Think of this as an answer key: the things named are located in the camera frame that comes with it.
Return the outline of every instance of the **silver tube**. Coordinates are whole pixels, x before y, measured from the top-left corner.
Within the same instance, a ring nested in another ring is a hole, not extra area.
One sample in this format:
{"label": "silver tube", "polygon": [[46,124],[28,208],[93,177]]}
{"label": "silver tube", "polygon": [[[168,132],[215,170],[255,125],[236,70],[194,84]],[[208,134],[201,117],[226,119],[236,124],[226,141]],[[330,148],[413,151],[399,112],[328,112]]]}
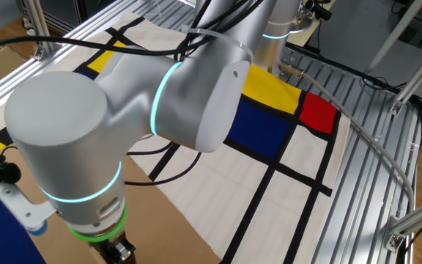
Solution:
{"label": "silver tube", "polygon": [[415,18],[418,11],[422,8],[422,0],[415,0],[408,11],[404,14],[403,18],[400,20],[399,24],[396,25],[392,34],[388,36],[388,39],[385,41],[384,45],[380,48],[377,55],[372,60],[371,64],[364,70],[364,73],[370,74],[372,70],[379,64],[382,58],[390,50],[395,41],[400,37],[400,34],[403,33],[404,29],[410,24],[410,22]]}
{"label": "silver tube", "polygon": [[[34,1],[34,7],[37,11],[38,19],[40,22],[40,28],[42,29],[42,32],[40,32],[41,35],[50,37],[50,32],[48,31],[47,22],[45,20],[45,16],[43,15],[42,6],[40,5],[39,0],[33,0]],[[53,46],[53,43],[47,43],[46,45],[48,54],[55,51],[55,48]]]}
{"label": "silver tube", "polygon": [[410,99],[411,95],[422,84],[422,65],[415,75],[408,81],[406,87],[395,97],[395,106],[392,109],[393,114],[398,114],[400,108]]}
{"label": "silver tube", "polygon": [[422,206],[395,222],[388,232],[409,235],[412,232],[418,231],[420,228],[422,228]]}
{"label": "silver tube", "polygon": [[253,62],[255,65],[275,75],[279,74],[278,63],[281,52],[299,8],[300,0],[278,0],[256,50]]}

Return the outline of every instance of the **blue rectangle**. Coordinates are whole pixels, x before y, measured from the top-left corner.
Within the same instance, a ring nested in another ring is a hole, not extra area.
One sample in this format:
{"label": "blue rectangle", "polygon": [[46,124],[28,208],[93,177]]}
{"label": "blue rectangle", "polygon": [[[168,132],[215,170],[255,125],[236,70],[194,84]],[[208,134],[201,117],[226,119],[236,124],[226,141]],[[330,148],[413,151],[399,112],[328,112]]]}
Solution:
{"label": "blue rectangle", "polygon": [[0,201],[0,263],[45,264],[27,231]]}
{"label": "blue rectangle", "polygon": [[290,122],[240,100],[227,137],[268,158],[274,158],[290,126]]}

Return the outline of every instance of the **mondrian pattern mat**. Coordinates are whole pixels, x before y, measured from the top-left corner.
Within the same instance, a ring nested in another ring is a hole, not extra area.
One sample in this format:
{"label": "mondrian pattern mat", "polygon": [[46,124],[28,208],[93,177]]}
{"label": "mondrian pattern mat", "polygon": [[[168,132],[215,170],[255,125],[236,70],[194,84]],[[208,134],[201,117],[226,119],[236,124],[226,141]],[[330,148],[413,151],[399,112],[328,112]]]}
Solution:
{"label": "mondrian pattern mat", "polygon": [[[183,38],[127,14],[90,41],[164,50]],[[76,48],[49,70],[71,70],[95,80],[112,54]],[[324,99],[252,66],[224,144],[203,154],[186,176],[159,188],[222,263],[309,263],[348,129],[349,119]],[[132,150],[156,150],[168,143],[152,136]],[[164,180],[195,157],[196,151],[173,146],[133,159],[151,180]]]}

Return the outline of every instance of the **metal bar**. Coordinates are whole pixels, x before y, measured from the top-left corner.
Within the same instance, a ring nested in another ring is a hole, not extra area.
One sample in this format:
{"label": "metal bar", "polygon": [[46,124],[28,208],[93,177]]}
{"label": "metal bar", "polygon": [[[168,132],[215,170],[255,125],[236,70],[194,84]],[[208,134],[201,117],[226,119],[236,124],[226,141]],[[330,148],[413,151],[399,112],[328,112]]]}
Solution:
{"label": "metal bar", "polygon": [[422,206],[406,215],[404,218],[395,221],[389,228],[389,233],[400,233],[409,235],[422,228]]}
{"label": "metal bar", "polygon": [[73,0],[76,17],[81,24],[87,20],[86,2],[84,0]]}
{"label": "metal bar", "polygon": [[411,78],[406,87],[395,97],[393,106],[390,112],[397,115],[402,106],[410,99],[411,95],[419,88],[422,84],[422,65],[416,74]]}
{"label": "metal bar", "polygon": [[[34,7],[38,15],[40,28],[42,29],[42,32],[39,32],[38,34],[50,37],[50,32],[48,31],[47,22],[45,20],[45,16],[43,15],[43,10],[42,10],[42,6],[40,5],[40,1],[39,0],[32,0],[32,1],[34,2]],[[50,54],[55,51],[55,45],[53,43],[47,43],[45,48],[47,50],[47,54]]]}
{"label": "metal bar", "polygon": [[38,11],[35,7],[35,1],[37,0],[24,0],[27,11],[29,11],[30,21],[34,25],[35,33],[39,36],[43,36],[45,32],[42,28],[42,21],[40,21],[40,16],[37,14]]}
{"label": "metal bar", "polygon": [[404,29],[410,24],[410,22],[415,18],[416,13],[422,8],[422,0],[415,0],[408,11],[404,14],[403,18],[400,20],[399,24],[396,25],[392,34],[388,36],[388,39],[385,41],[384,45],[380,48],[377,55],[372,60],[371,64],[364,70],[364,73],[370,74],[372,70],[379,64],[382,58],[390,50],[395,41],[400,37],[400,34],[403,33]]}

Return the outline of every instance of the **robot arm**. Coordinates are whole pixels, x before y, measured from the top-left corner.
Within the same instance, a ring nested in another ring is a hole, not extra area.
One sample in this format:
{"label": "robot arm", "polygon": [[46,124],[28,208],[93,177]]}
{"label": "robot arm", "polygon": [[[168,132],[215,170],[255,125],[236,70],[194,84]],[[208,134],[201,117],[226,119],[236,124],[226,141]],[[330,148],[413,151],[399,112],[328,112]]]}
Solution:
{"label": "robot arm", "polygon": [[[260,54],[264,59],[259,65],[266,63],[267,68],[279,57],[280,42],[286,38],[272,39],[265,33],[284,36],[290,30],[286,22],[267,26],[276,2],[263,1],[225,33]],[[213,0],[201,22],[233,4]],[[278,5],[295,18],[300,0],[280,0]],[[282,16],[281,10],[273,14]],[[232,125],[251,63],[240,47],[214,39],[183,62],[114,54],[96,81],[77,73],[52,72],[21,84],[7,101],[5,120],[48,198],[49,205],[44,206],[53,207],[44,212],[57,211],[72,233],[91,243],[108,263],[134,263],[134,247],[119,227],[126,210],[121,164],[125,153],[148,133],[201,152],[217,149]],[[0,185],[0,199],[23,224],[23,214],[5,193],[9,187]]]}

